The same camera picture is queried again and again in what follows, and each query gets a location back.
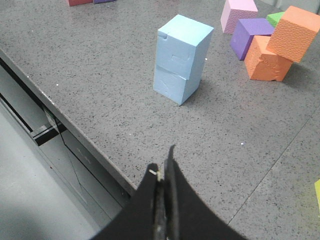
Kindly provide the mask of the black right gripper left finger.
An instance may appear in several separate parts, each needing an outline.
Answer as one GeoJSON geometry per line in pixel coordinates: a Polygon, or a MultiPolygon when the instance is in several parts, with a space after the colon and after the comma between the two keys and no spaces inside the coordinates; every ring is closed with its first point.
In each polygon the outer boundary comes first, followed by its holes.
{"type": "Polygon", "coordinates": [[[120,213],[96,236],[95,240],[152,240],[154,238],[154,202],[158,165],[147,166],[144,177],[120,213]]]}

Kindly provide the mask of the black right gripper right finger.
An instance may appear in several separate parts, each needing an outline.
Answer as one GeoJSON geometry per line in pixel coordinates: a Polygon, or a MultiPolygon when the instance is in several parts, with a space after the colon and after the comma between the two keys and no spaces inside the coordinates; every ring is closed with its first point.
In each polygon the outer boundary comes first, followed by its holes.
{"type": "Polygon", "coordinates": [[[166,235],[169,240],[243,240],[244,237],[215,215],[192,189],[178,163],[174,148],[164,162],[166,235]]]}

